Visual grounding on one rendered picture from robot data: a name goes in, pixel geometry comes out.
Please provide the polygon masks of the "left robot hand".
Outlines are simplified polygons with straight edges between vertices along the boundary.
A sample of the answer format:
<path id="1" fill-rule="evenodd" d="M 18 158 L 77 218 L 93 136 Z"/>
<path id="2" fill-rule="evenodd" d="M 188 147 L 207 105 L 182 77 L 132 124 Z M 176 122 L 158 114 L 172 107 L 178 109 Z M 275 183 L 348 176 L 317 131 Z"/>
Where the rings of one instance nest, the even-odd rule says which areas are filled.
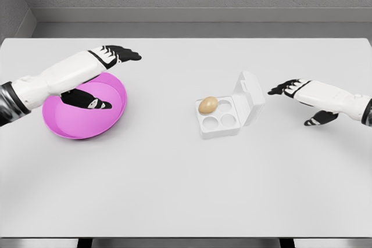
<path id="1" fill-rule="evenodd" d="M 38 77 L 43 99 L 59 95 L 68 105 L 83 109 L 111 109 L 111 103 L 76 87 L 99 76 L 113 66 L 127 61 L 139 61 L 139 53 L 122 46 L 104 45 L 79 52 L 44 70 Z"/>

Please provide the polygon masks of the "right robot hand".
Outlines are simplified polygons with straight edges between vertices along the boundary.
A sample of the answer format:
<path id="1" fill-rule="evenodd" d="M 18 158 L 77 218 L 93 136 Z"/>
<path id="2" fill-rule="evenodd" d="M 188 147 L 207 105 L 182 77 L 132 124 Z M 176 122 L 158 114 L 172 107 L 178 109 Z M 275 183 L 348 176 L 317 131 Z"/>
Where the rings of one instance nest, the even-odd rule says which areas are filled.
<path id="1" fill-rule="evenodd" d="M 353 95 L 335 86 L 315 80 L 294 79 L 277 85 L 268 91 L 269 95 L 282 95 L 315 107 L 320 111 L 304 122 L 305 126 L 324 125 L 345 113 L 354 120 L 360 120 L 360 113 L 354 106 Z"/>

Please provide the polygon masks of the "brown egg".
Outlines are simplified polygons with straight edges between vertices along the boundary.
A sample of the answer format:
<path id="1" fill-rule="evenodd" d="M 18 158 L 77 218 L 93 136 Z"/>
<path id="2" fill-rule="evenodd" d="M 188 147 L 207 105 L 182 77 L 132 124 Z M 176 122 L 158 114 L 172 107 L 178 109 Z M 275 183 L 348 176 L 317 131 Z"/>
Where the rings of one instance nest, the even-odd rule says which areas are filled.
<path id="1" fill-rule="evenodd" d="M 214 96 L 209 96 L 205 99 L 203 99 L 199 106 L 198 106 L 198 112 L 200 114 L 210 114 L 213 113 L 217 107 L 218 107 L 219 101 Z"/>

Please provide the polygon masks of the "pink round plate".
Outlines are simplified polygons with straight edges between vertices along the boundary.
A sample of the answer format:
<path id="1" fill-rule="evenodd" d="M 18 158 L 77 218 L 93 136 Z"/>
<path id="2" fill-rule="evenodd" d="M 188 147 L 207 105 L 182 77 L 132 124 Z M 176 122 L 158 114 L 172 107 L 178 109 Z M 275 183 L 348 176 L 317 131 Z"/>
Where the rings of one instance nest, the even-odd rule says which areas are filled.
<path id="1" fill-rule="evenodd" d="M 97 136 L 110 129 L 123 114 L 127 92 L 116 76 L 104 72 L 77 89 L 109 102 L 112 108 L 82 109 L 63 103 L 58 96 L 51 96 L 42 106 L 42 116 L 45 125 L 56 135 L 69 139 Z"/>

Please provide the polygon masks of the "white egg box with lid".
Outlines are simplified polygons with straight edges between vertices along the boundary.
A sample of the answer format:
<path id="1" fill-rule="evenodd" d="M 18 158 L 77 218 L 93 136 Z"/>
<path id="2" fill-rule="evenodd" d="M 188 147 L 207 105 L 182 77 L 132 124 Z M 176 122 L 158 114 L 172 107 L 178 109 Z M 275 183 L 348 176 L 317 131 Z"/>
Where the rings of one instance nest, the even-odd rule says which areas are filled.
<path id="1" fill-rule="evenodd" d="M 195 103 L 196 117 L 202 139 L 237 135 L 241 128 L 251 125 L 265 104 L 263 91 L 255 75 L 242 71 L 230 96 L 216 97 L 217 109 L 210 114 L 200 114 Z"/>

